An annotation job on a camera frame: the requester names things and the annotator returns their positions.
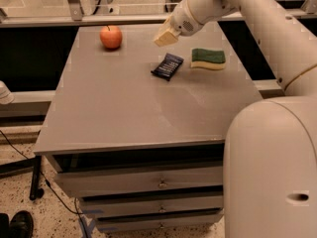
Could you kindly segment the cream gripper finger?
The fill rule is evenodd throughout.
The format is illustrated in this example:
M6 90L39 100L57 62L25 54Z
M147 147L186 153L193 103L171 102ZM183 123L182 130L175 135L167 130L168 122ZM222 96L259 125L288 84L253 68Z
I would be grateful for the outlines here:
M178 42L179 32L172 30L160 31L156 34L154 42L159 47L172 45Z
M168 17L163 24L158 29L158 36L159 37L167 37L171 35L170 30L170 19L171 17Z

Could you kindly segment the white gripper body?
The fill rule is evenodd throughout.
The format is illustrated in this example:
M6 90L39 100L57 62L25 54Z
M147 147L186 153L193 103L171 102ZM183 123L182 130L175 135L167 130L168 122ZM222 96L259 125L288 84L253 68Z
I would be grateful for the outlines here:
M189 0L182 0L173 10L170 19L171 25L181 36L192 36L203 27L192 15Z

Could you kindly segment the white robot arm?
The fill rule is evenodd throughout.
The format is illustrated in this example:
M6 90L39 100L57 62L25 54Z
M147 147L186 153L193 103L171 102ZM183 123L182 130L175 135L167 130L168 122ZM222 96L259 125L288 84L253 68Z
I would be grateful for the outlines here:
M182 0L155 38L238 10L284 91L243 109L224 153L226 238L317 238L317 39L275 0Z

